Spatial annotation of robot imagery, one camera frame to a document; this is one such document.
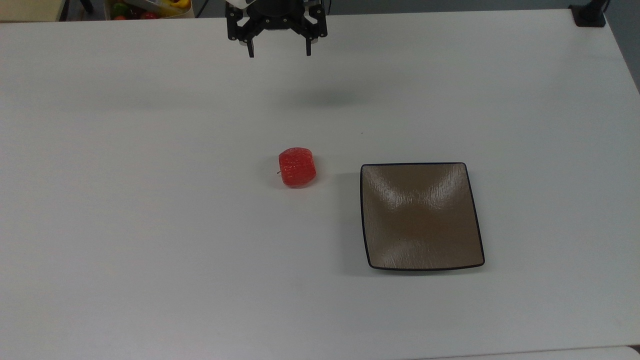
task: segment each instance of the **brown plate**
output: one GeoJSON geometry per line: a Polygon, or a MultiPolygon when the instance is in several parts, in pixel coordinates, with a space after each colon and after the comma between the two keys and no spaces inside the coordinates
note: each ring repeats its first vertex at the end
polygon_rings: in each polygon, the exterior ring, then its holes
{"type": "Polygon", "coordinates": [[[464,163],[362,165],[360,206],[373,268],[453,270],[484,264],[464,163]]]}

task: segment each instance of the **white table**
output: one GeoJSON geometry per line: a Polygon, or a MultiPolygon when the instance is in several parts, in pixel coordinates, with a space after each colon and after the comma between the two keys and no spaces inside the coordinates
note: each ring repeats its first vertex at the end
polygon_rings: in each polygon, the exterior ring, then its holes
{"type": "Polygon", "coordinates": [[[640,97],[568,10],[0,25],[0,358],[640,343],[640,97]],[[312,149],[317,182],[276,157],[312,149]],[[367,266],[363,163],[464,161],[486,264],[367,266]]]}

